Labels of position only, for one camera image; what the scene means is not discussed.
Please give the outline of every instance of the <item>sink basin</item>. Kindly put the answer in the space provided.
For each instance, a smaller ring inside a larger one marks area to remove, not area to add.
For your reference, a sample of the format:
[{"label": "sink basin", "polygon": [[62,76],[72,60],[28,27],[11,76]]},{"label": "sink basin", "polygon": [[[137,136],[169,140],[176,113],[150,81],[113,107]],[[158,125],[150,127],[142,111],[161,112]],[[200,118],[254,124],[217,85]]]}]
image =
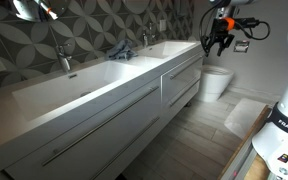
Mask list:
[{"label": "sink basin", "polygon": [[28,119],[83,96],[88,101],[139,75],[138,67],[107,61],[18,91],[13,97]]},{"label": "sink basin", "polygon": [[180,41],[165,41],[145,49],[138,51],[139,56],[147,56],[153,58],[164,59],[174,55],[196,43],[193,42],[180,42]]}]

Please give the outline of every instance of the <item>patterned tile wall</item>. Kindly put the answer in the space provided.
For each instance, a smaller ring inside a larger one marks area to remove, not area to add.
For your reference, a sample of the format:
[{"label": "patterned tile wall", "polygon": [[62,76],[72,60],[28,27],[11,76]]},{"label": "patterned tile wall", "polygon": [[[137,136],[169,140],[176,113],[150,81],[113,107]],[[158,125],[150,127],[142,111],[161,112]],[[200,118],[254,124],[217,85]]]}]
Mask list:
[{"label": "patterned tile wall", "polygon": [[71,0],[56,21],[28,22],[0,8],[0,59],[7,68],[0,73],[0,87],[59,70],[54,47],[71,43],[65,51],[73,56],[71,65],[103,57],[119,40],[128,38],[142,45],[143,30],[150,22],[167,20],[167,30],[157,39],[188,39],[192,34],[194,1],[178,17],[174,0],[151,0],[142,14],[130,13],[122,0]]}]

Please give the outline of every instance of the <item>wall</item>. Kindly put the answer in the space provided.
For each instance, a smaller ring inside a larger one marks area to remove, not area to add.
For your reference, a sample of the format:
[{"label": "wall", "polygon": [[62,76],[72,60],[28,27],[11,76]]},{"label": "wall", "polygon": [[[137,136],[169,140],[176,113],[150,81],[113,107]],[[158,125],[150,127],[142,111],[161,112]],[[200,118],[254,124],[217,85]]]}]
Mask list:
[{"label": "wall", "polygon": [[[208,4],[195,2],[195,8],[203,12]],[[198,22],[202,12],[194,14],[193,33],[198,37]],[[235,72],[231,85],[237,89],[264,92],[271,95],[282,95],[288,85],[288,1],[262,0],[254,4],[241,6],[238,17],[255,17],[267,21],[271,26],[271,35],[264,41],[250,40],[247,54],[234,53],[235,40],[247,39],[241,31],[232,31],[235,39],[221,57],[217,57],[218,45],[214,45],[206,63],[223,66]],[[266,33],[265,26],[253,30],[254,35],[261,37]]]},{"label": "wall", "polygon": [[167,31],[157,39],[187,39],[193,26],[194,1],[186,17],[178,18],[172,0],[151,0],[142,14],[129,13],[121,0],[72,0],[58,20],[32,23],[17,19],[0,8],[0,59],[7,72],[0,73],[0,87],[59,70],[54,51],[57,44],[71,43],[65,50],[72,65],[96,60],[119,40],[142,44],[150,22],[167,20]]}]

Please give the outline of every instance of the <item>toilet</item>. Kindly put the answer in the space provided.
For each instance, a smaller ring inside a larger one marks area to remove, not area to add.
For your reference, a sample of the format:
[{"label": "toilet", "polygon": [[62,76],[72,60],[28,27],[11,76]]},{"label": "toilet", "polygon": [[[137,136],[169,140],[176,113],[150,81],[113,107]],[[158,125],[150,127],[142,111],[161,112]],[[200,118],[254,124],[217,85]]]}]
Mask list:
[{"label": "toilet", "polygon": [[197,99],[203,102],[216,101],[231,82],[233,75],[232,70],[204,65]]}]

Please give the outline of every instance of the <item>white wall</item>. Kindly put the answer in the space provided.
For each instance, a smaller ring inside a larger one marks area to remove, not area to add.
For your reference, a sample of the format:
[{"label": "white wall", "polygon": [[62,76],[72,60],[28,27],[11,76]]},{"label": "white wall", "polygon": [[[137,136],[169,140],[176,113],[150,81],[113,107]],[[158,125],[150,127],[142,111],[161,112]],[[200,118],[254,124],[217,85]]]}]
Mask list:
[{"label": "white wall", "polygon": [[[195,2],[195,20],[193,32],[198,38],[198,26],[201,14],[210,6],[208,0]],[[207,64],[214,64],[232,69],[235,78],[231,85],[240,89],[282,95],[288,85],[288,0],[261,0],[254,4],[241,6],[238,17],[255,17],[266,21],[271,26],[271,35],[264,41],[250,40],[250,48],[245,53],[234,53],[236,40],[247,39],[241,31],[233,30],[235,39],[231,47],[221,57],[217,57],[218,45],[214,45]],[[254,35],[263,37],[266,27],[258,26]]]}]

